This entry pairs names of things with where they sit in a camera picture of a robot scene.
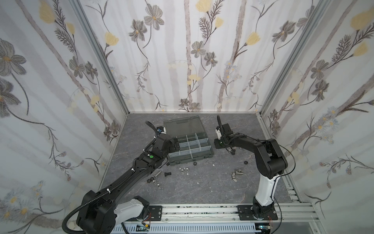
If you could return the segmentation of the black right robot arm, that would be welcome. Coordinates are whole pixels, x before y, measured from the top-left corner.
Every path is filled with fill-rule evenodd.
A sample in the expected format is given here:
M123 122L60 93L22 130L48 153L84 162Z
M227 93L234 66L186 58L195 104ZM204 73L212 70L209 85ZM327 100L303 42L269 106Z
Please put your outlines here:
M220 116L217 116L217 122L217 138L214 140L216 149L226 149L234 155L236 148L242 148L255 156L256 166L261 175L250 214L255 219L262 220L275 212L274 192L278 179L288 167L288 162L275 139L262 140L234 133L229 124L222 124Z

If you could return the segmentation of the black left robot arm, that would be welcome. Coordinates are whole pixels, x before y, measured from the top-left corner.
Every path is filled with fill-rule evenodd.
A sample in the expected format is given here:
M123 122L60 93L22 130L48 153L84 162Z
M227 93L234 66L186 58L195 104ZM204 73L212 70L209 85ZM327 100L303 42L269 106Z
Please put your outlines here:
M63 220L62 230L67 234L109 234L117 225L119 214L115 209L119 200L140 180L159 168L169 153L180 150L178 139L168 134L156 136L151 150L144 150L135 158L132 167L109 186L87 192L81 205Z

